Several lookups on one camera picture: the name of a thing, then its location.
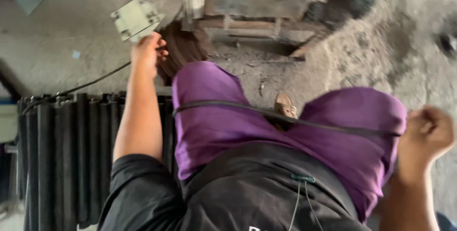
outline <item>hand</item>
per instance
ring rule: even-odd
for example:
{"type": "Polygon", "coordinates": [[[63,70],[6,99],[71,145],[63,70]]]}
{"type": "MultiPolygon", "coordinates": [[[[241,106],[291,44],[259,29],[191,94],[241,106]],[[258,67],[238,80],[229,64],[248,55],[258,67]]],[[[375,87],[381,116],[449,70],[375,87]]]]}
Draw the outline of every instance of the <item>hand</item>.
{"type": "Polygon", "coordinates": [[[151,35],[143,37],[132,47],[132,69],[140,65],[141,69],[147,69],[155,77],[158,61],[164,61],[168,55],[168,51],[156,49],[166,45],[165,40],[161,39],[161,35],[157,32],[152,32],[151,35]]]}
{"type": "Polygon", "coordinates": [[[454,127],[446,113],[429,105],[410,112],[398,144],[398,177],[413,183],[422,178],[453,142],[454,127]]]}

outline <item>concrete floor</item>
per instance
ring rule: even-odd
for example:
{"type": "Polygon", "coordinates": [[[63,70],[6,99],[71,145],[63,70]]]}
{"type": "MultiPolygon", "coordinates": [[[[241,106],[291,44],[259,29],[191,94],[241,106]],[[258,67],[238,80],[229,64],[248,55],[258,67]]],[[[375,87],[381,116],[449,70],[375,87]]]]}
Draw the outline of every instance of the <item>concrete floor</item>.
{"type": "MultiPolygon", "coordinates": [[[[44,0],[25,16],[12,0],[0,0],[0,58],[31,94],[55,93],[91,81],[129,60],[109,14],[130,0],[44,0]],[[81,52],[80,59],[72,51],[81,52]]],[[[180,0],[151,0],[167,15],[180,0]]],[[[340,87],[371,86],[396,95],[408,108],[434,104],[457,116],[457,62],[435,45],[447,20],[457,20],[457,0],[377,0],[362,20],[313,48],[306,61],[217,44],[220,66],[237,75],[252,104],[272,107],[286,92],[299,109],[340,87]],[[262,94],[260,83],[264,84],[262,94]]],[[[125,89],[129,69],[87,88],[125,89]]],[[[457,148],[433,169],[437,210],[457,220],[457,148]]]]}

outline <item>foot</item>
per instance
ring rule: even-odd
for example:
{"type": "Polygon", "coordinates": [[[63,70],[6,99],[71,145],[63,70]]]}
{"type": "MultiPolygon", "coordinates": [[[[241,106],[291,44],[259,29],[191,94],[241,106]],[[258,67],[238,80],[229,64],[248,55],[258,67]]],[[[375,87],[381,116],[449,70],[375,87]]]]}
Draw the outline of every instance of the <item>foot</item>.
{"type": "Polygon", "coordinates": [[[287,117],[297,118],[297,108],[287,94],[281,93],[276,97],[275,111],[287,117]]]}

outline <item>person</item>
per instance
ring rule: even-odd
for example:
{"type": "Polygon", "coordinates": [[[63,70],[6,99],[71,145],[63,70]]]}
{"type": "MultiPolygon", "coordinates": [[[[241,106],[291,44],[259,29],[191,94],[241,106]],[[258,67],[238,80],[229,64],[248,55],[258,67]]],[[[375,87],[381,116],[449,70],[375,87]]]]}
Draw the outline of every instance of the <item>person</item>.
{"type": "MultiPolygon", "coordinates": [[[[294,124],[279,131],[249,109],[188,108],[175,118],[180,191],[162,164],[153,79],[168,55],[153,33],[132,48],[125,111],[117,133],[111,194],[99,230],[369,230],[382,196],[380,230],[436,231],[431,167],[453,143],[451,118],[433,106],[407,112],[372,88],[332,91],[305,105],[301,120],[402,134],[354,135],[294,124]]],[[[248,105],[239,80],[193,62],[173,80],[173,104],[222,100],[248,105]]],[[[283,112],[293,114],[281,96],[283,112]]]]}

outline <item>black pipe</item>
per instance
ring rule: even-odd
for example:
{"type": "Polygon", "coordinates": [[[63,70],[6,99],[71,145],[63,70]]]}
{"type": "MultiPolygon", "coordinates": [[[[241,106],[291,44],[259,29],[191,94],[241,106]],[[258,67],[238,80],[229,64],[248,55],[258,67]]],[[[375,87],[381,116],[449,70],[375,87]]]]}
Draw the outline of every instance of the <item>black pipe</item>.
{"type": "Polygon", "coordinates": [[[120,104],[119,105],[119,116],[121,116],[121,120],[122,120],[122,116],[124,115],[124,110],[125,110],[125,104],[120,104]]]}
{"type": "Polygon", "coordinates": [[[29,178],[29,221],[31,230],[38,229],[38,127],[37,111],[27,114],[27,155],[29,178]]]}
{"type": "Polygon", "coordinates": [[[54,125],[54,140],[55,140],[55,197],[54,197],[54,219],[55,230],[64,231],[64,148],[63,148],[63,126],[64,111],[60,103],[55,104],[55,125],[54,125]]]}
{"type": "Polygon", "coordinates": [[[174,119],[172,116],[173,113],[173,104],[171,100],[165,99],[164,102],[164,121],[163,121],[163,158],[164,165],[167,167],[170,173],[173,173],[173,128],[174,128],[174,119]]]}
{"type": "Polygon", "coordinates": [[[0,144],[0,204],[9,199],[11,155],[5,151],[6,144],[0,144]]]}
{"type": "Polygon", "coordinates": [[[119,113],[119,103],[117,101],[117,95],[113,94],[110,97],[110,108],[111,108],[111,155],[116,143],[117,130],[121,122],[121,115],[119,113]]]}
{"type": "Polygon", "coordinates": [[[54,230],[54,109],[38,106],[38,230],[54,230]]]}
{"type": "Polygon", "coordinates": [[[22,111],[27,107],[27,99],[22,98],[18,104],[18,196],[19,199],[25,197],[27,189],[27,173],[28,173],[28,154],[27,154],[27,117],[22,115],[22,111]]]}
{"type": "Polygon", "coordinates": [[[32,228],[30,228],[30,187],[28,186],[29,180],[27,177],[26,181],[26,193],[24,194],[25,198],[25,205],[24,205],[24,231],[30,231],[32,228]]]}
{"type": "Polygon", "coordinates": [[[64,230],[75,231],[77,226],[77,135],[75,103],[62,104],[62,146],[64,160],[64,230]]]}
{"type": "Polygon", "coordinates": [[[100,102],[89,103],[89,223],[95,225],[100,218],[100,102]]]}
{"type": "Polygon", "coordinates": [[[89,101],[76,94],[78,122],[78,223],[89,219],[89,101]]]}
{"type": "Polygon", "coordinates": [[[110,193],[111,174],[111,117],[110,105],[100,104],[100,194],[105,203],[110,193]]]}

